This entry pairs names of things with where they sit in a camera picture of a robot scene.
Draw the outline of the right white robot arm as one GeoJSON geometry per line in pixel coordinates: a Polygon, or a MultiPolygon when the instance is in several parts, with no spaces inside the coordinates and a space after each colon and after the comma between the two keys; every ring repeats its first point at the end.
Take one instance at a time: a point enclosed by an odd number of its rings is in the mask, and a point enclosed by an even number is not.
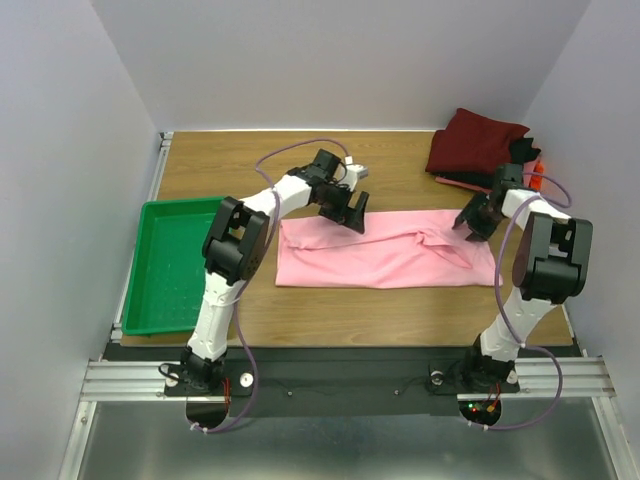
{"type": "Polygon", "coordinates": [[[478,335],[460,366],[460,381],[470,390],[517,382],[515,360],[527,347],[534,327],[586,283],[593,236],[590,221],[562,212],[569,206],[545,199],[524,185],[525,172],[516,164],[497,168],[490,193],[478,193],[465,205],[453,227],[469,229],[467,239],[485,242],[501,221],[505,232],[522,230],[511,269],[512,290],[500,295],[502,260],[494,270],[494,294],[499,313],[478,335]]]}

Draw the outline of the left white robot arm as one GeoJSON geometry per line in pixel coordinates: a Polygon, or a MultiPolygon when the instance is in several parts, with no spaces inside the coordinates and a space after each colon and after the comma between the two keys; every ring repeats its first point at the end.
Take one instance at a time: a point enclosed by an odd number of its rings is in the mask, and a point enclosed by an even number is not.
{"type": "Polygon", "coordinates": [[[258,271],[279,221],[309,205],[319,215],[358,234],[365,231],[369,194],[349,205],[368,168],[320,149],[313,161],[294,167],[250,197],[222,200],[202,246],[205,286],[195,329],[181,355],[179,378],[199,393],[215,392],[223,380],[227,334],[237,302],[258,271]]]}

